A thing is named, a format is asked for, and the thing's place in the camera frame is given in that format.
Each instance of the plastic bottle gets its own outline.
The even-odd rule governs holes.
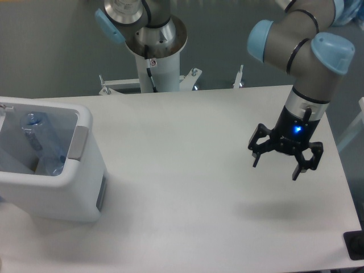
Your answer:
[[[344,0],[344,11],[334,23],[334,26],[343,26],[349,23],[358,13],[363,0]]]
[[[56,176],[62,173],[66,153],[46,113],[32,112],[20,120],[29,144],[36,152],[39,163],[36,174]]]

